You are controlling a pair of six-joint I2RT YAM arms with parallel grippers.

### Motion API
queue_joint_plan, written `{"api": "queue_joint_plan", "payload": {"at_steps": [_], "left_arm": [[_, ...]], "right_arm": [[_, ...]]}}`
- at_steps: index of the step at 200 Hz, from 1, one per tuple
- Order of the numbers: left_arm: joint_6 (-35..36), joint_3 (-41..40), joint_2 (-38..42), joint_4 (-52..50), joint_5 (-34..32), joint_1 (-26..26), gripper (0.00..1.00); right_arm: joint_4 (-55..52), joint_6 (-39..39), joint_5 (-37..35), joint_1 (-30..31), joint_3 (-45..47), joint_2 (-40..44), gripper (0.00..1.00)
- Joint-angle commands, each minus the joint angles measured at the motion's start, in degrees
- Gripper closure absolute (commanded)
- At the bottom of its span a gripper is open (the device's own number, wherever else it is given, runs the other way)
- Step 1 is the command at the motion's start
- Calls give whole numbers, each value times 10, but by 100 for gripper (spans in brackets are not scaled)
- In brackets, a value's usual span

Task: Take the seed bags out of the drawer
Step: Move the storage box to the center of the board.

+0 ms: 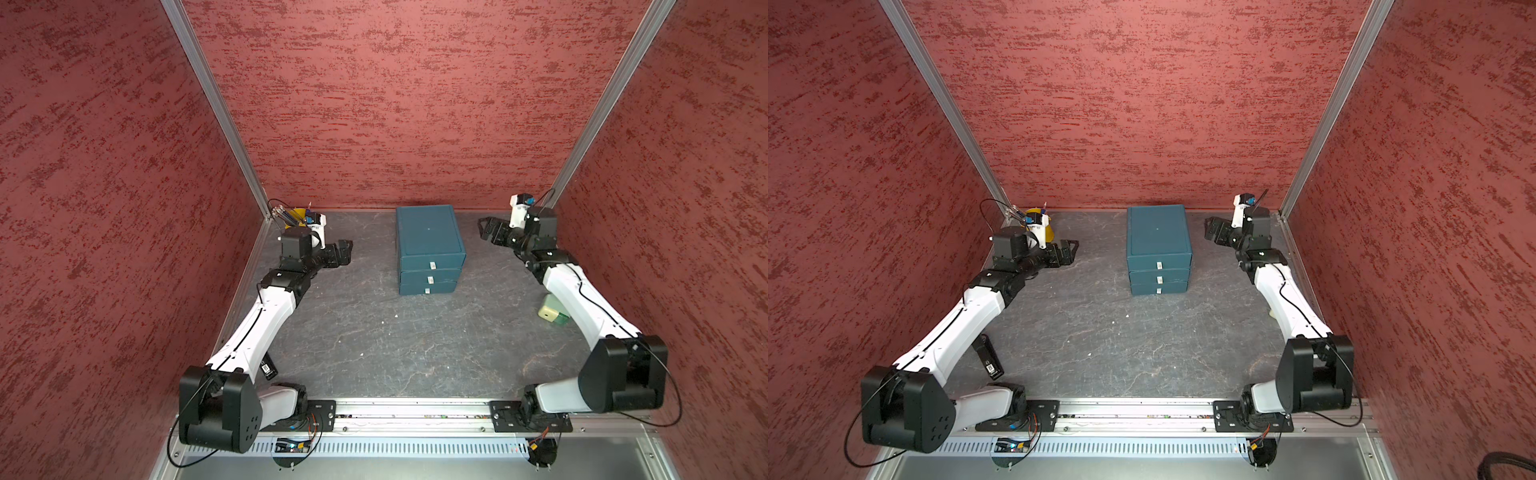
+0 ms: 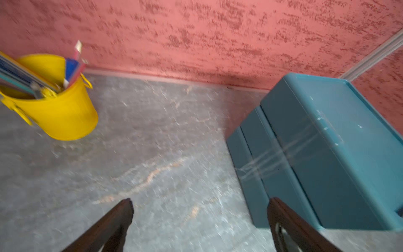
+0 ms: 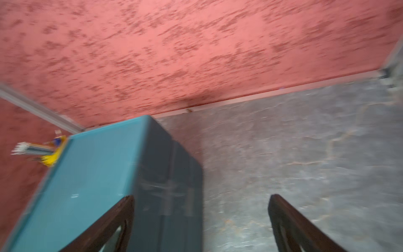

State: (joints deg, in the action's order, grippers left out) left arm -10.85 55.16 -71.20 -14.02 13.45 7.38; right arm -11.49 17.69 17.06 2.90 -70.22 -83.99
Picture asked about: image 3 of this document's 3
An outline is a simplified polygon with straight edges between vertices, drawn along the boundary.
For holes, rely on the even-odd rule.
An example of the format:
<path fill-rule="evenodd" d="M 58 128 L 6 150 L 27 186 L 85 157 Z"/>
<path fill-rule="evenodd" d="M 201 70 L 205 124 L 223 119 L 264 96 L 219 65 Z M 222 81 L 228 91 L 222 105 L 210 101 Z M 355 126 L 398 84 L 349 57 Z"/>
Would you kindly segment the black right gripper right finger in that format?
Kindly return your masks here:
<path fill-rule="evenodd" d="M 280 252 L 345 251 L 279 194 L 270 196 L 268 215 Z"/>

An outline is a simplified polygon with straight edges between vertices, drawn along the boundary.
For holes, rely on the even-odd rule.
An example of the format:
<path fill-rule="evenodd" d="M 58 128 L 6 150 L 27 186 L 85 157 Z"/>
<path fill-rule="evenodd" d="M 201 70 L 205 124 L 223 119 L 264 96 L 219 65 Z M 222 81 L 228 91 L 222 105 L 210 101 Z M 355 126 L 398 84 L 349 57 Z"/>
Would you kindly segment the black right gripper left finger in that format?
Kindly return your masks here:
<path fill-rule="evenodd" d="M 131 237 L 134 220 L 134 197 L 123 197 L 62 252 L 99 252 L 107 243 L 115 241 L 112 250 L 125 252 Z"/>

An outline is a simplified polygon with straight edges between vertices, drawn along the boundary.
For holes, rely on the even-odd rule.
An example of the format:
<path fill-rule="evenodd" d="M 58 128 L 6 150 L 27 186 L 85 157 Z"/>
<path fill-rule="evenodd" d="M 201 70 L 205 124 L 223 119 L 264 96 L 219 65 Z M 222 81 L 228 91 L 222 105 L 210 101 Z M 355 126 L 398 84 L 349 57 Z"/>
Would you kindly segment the teal drawer cabinet box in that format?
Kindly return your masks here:
<path fill-rule="evenodd" d="M 144 115 L 73 135 L 4 251 L 60 251 L 127 196 L 129 252 L 203 250 L 203 168 Z"/>

